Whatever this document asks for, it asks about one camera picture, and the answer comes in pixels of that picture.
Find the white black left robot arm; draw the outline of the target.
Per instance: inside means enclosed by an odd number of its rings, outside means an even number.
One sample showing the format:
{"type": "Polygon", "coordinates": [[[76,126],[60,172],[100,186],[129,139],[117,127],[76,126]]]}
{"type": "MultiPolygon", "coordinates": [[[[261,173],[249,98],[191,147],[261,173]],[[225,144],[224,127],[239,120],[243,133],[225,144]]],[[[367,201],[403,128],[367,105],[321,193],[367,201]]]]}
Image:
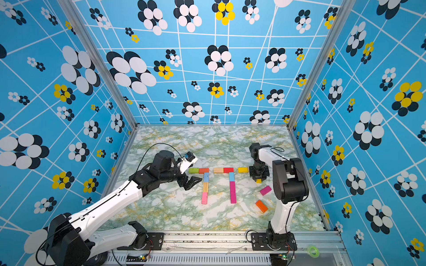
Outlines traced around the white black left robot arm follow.
{"type": "Polygon", "coordinates": [[[56,266],[82,266],[87,260],[118,247],[145,247],[148,233],[139,222],[106,231],[99,227],[161,184],[175,181],[186,191],[193,188],[202,179],[188,177],[186,171],[196,162],[197,157],[190,151],[180,158],[170,151],[158,152],[152,163],[139,166],[125,183],[97,203],[77,213],[55,217],[39,250],[56,266]]]}

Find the magenta block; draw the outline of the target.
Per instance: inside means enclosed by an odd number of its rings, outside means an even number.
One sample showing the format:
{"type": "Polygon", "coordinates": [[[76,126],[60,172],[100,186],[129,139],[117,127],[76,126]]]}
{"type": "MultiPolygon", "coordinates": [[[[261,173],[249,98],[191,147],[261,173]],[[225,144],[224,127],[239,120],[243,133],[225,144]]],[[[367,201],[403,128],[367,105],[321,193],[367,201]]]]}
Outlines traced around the magenta block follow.
{"type": "Polygon", "coordinates": [[[265,195],[267,195],[268,193],[270,193],[272,191],[272,188],[270,187],[270,186],[266,186],[266,187],[264,187],[264,188],[262,188],[261,190],[260,190],[260,194],[262,195],[262,196],[265,196],[265,195]]]}
{"type": "Polygon", "coordinates": [[[230,192],[230,202],[231,202],[231,204],[236,204],[237,203],[236,194],[235,194],[234,191],[230,192]]]}
{"type": "Polygon", "coordinates": [[[234,181],[230,181],[230,193],[235,194],[236,192],[236,186],[234,181]]]}

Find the red block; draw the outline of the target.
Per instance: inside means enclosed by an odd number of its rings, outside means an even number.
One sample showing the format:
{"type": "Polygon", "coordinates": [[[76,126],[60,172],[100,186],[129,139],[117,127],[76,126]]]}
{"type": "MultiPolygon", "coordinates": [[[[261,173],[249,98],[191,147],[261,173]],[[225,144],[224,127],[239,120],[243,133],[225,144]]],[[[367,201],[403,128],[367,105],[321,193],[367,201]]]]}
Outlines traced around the red block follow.
{"type": "Polygon", "coordinates": [[[224,171],[224,174],[228,174],[228,173],[234,172],[234,168],[232,168],[232,167],[224,167],[223,171],[224,171]]]}

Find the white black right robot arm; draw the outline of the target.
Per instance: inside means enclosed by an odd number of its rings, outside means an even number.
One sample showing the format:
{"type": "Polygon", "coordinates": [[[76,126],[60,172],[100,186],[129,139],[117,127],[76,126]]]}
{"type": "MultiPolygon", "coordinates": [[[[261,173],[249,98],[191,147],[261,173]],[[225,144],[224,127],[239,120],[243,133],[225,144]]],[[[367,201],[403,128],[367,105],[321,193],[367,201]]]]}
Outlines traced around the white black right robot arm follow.
{"type": "Polygon", "coordinates": [[[249,147],[254,165],[249,167],[250,177],[255,181],[264,181],[272,176],[272,190],[277,204],[266,230],[267,244],[271,249],[288,247],[297,249],[291,221],[297,206],[307,199],[309,188],[306,173],[300,158],[280,155],[278,147],[253,143],[249,147]]]}

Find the orange-red block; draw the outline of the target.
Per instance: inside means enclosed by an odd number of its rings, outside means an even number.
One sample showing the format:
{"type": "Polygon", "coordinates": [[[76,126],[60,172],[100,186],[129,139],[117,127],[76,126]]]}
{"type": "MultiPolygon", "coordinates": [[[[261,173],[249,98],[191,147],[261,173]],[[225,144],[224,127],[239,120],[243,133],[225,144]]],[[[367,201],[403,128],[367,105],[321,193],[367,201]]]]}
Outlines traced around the orange-red block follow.
{"type": "Polygon", "coordinates": [[[199,174],[206,174],[209,172],[210,172],[209,168],[199,168],[199,174]]]}

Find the orange block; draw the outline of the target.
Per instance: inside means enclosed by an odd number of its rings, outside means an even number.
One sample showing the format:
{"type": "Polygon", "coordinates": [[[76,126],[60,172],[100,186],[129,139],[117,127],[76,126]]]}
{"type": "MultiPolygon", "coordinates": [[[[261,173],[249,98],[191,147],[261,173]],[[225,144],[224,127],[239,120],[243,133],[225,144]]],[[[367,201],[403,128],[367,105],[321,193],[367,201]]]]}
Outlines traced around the orange block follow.
{"type": "Polygon", "coordinates": [[[267,208],[267,206],[261,201],[261,200],[258,200],[257,202],[256,202],[256,206],[259,208],[259,210],[262,212],[262,213],[266,213],[267,211],[268,211],[268,208],[267,208]]]}

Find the natural wood block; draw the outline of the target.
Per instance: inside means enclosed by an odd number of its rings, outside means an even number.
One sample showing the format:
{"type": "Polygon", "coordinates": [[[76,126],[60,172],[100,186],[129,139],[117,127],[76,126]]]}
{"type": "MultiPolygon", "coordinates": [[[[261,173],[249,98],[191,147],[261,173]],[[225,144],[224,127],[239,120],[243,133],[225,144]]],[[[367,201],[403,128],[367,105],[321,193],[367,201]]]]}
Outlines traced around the natural wood block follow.
{"type": "Polygon", "coordinates": [[[203,183],[203,193],[208,193],[208,192],[209,192],[209,183],[204,182],[203,183]]]}
{"type": "Polygon", "coordinates": [[[223,168],[214,168],[213,173],[214,174],[223,174],[224,169],[223,168]]]}

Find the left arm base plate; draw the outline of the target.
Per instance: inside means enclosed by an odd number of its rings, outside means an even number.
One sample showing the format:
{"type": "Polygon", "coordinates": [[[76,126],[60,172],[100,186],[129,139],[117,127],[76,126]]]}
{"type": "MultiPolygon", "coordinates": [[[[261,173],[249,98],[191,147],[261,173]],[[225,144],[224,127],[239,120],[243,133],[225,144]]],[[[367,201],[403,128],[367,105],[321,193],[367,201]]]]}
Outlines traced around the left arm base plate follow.
{"type": "Polygon", "coordinates": [[[117,250],[147,250],[159,251],[164,243],[165,233],[148,232],[145,236],[137,236],[135,242],[128,247],[118,247],[117,250]]]}

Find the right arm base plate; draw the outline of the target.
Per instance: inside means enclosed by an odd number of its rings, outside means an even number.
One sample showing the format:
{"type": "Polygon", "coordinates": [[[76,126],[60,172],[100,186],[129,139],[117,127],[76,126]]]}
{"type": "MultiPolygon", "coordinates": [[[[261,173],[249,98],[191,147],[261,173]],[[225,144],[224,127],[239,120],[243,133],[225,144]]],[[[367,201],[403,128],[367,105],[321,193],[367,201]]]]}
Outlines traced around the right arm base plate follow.
{"type": "Polygon", "coordinates": [[[297,244],[293,233],[250,233],[252,249],[254,251],[296,251],[297,244]]]}

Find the pink block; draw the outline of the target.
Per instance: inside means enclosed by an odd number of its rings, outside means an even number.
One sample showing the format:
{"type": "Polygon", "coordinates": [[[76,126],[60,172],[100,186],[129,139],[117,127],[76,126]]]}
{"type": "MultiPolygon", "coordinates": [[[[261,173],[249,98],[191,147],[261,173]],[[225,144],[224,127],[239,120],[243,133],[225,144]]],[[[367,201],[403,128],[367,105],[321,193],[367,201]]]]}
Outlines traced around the pink block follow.
{"type": "Polygon", "coordinates": [[[207,192],[203,192],[202,193],[202,198],[201,198],[201,204],[202,205],[207,205],[207,201],[208,201],[208,193],[207,192]]]}

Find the green block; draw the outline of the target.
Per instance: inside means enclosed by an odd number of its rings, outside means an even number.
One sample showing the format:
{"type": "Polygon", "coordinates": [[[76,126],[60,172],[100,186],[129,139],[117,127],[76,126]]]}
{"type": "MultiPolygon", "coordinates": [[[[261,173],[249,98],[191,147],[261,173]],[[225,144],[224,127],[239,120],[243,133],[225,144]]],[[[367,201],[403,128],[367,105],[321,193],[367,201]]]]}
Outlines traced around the green block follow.
{"type": "Polygon", "coordinates": [[[200,173],[199,168],[190,168],[189,169],[189,174],[199,174],[199,173],[200,173]]]}

